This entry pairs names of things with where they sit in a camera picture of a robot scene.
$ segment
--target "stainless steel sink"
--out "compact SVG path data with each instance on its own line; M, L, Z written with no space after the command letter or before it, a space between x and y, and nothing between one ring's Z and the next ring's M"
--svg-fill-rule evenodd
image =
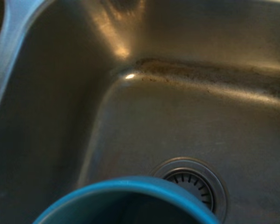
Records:
M220 175L224 223L280 224L280 0L5 7L0 224L185 156Z

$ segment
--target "sink bottom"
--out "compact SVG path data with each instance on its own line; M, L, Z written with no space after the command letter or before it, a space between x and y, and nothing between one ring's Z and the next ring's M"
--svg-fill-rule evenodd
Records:
M158 61L124 72L99 106L79 186L189 156L226 182L226 223L280 223L278 84L257 76Z

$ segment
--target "sink drain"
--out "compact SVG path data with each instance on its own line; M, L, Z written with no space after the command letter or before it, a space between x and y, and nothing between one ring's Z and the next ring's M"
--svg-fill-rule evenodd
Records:
M211 211L214 209L214 198L207 182L200 176L189 171L174 172L164 179L176 183L196 196Z
M225 188L217 175L203 162L176 158L160 164L151 175L178 184L196 196L223 222L227 209Z

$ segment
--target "metal surface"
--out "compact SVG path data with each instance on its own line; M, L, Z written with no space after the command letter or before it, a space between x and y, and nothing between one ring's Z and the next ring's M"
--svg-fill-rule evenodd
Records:
M164 160L211 164L225 223L280 224L280 0L7 0L0 224Z

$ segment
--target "blue cup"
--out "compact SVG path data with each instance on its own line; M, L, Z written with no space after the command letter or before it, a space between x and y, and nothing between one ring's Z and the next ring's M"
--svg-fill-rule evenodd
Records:
M78 189L33 224L218 224L211 211L174 183L130 176Z

